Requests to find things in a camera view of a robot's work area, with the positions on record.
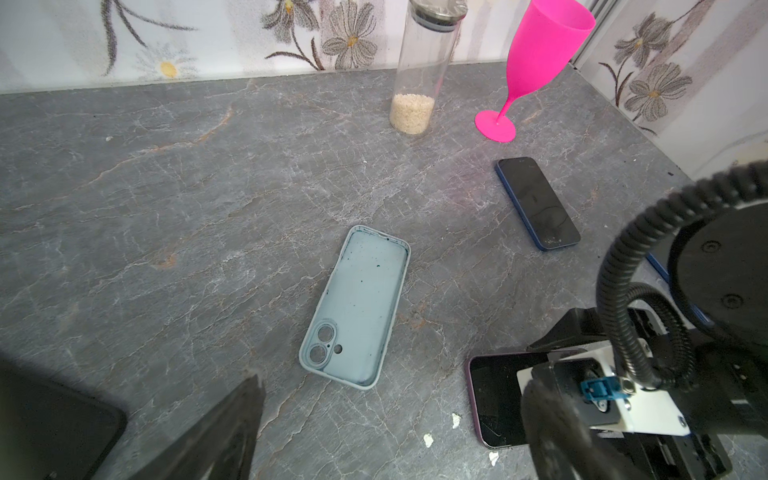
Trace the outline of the black purple-edged phone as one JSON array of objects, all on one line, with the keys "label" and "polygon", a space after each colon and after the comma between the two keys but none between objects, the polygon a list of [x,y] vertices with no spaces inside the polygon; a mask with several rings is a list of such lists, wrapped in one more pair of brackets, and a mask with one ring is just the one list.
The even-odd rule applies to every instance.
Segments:
[{"label": "black purple-edged phone", "polygon": [[[518,372],[532,368],[548,395],[525,400]],[[525,445],[528,426],[559,433],[572,402],[584,402],[581,383],[593,377],[581,360],[551,363],[545,353],[478,355],[467,363],[473,421],[480,442],[490,449]]]}]

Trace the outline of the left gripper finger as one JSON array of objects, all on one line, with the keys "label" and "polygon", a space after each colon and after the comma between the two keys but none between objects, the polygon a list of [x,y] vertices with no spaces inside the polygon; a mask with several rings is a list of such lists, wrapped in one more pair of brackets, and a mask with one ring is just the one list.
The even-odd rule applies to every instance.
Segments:
[{"label": "left gripper finger", "polygon": [[266,390],[257,375],[245,379],[135,479],[247,479]]}]

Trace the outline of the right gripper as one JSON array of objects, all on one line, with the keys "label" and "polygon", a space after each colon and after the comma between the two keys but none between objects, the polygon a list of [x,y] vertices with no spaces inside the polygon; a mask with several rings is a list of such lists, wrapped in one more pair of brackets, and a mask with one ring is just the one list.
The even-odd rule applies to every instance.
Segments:
[{"label": "right gripper", "polygon": [[[547,354],[549,361],[605,359],[616,375],[630,379],[606,340],[596,310],[574,308],[528,350]],[[523,398],[543,394],[554,399],[533,380]],[[731,473],[732,463],[719,438],[696,429],[683,415],[691,429],[687,436],[624,433],[588,427],[571,406],[563,431],[528,426],[527,444],[541,479],[721,479]]]}]

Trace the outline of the light blue phone case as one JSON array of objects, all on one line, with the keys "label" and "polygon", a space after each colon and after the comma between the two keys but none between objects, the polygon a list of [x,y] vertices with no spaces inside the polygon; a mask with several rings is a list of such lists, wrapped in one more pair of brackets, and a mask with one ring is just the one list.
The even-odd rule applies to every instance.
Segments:
[{"label": "light blue phone case", "polygon": [[399,238],[350,229],[298,352],[305,370],[359,390],[376,385],[410,258]]}]

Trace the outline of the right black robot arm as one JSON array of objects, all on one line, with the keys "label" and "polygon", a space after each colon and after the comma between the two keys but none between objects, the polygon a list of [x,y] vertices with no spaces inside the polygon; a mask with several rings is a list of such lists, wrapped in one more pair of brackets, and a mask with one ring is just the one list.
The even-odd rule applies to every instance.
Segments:
[{"label": "right black robot arm", "polygon": [[691,324],[676,350],[652,326],[653,307],[629,310],[655,367],[685,363],[687,385],[631,378],[594,310],[569,311],[518,371],[525,438],[543,479],[718,479],[731,470],[722,434],[767,433],[767,207],[729,209],[670,241],[674,304]]}]

